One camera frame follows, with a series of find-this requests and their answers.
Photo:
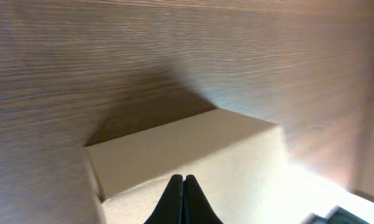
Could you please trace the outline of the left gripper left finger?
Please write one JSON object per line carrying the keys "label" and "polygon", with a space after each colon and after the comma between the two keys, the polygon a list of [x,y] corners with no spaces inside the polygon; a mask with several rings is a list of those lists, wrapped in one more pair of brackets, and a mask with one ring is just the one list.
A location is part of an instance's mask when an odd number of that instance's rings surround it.
{"label": "left gripper left finger", "polygon": [[183,177],[173,175],[144,224],[181,224],[183,187]]}

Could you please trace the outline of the cardboard box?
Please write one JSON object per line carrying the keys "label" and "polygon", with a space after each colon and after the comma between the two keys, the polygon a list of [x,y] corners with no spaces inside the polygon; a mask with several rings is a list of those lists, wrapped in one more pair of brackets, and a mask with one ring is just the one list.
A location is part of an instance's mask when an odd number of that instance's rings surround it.
{"label": "cardboard box", "polygon": [[106,223],[143,223],[174,174],[194,175],[224,223],[301,223],[374,203],[289,162],[277,124],[213,110],[85,149]]}

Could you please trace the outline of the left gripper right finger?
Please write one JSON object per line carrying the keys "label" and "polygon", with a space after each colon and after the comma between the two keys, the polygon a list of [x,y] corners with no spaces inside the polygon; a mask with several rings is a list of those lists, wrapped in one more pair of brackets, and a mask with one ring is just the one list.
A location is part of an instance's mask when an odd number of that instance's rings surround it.
{"label": "left gripper right finger", "polygon": [[213,211],[194,175],[188,175],[184,180],[183,223],[223,224]]}

